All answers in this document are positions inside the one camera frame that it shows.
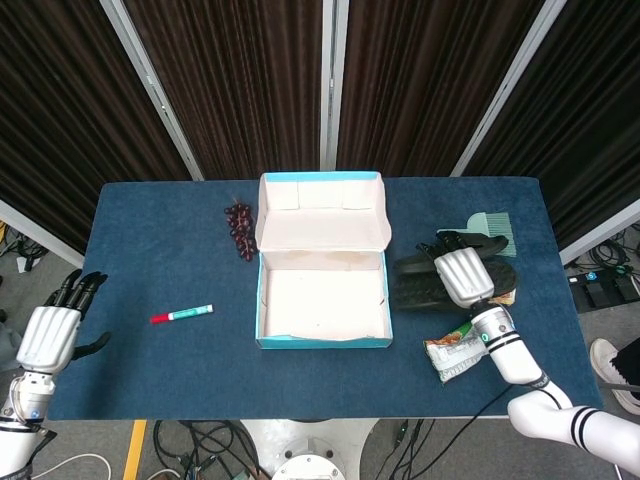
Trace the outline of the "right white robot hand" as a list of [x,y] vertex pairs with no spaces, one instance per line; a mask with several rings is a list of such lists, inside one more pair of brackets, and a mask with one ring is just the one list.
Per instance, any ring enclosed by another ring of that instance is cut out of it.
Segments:
[[433,262],[450,299],[458,307],[471,309],[488,301],[494,283],[476,250],[455,231],[439,231],[433,244],[423,246]]

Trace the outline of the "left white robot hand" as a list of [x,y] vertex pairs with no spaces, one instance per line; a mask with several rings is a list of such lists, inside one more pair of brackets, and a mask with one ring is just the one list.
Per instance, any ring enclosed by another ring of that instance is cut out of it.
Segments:
[[110,341],[111,333],[104,332],[89,344],[76,344],[93,298],[108,279],[107,274],[99,271],[84,277],[81,274],[80,269],[71,272],[31,314],[16,356],[24,370],[58,374],[70,362],[99,352]]

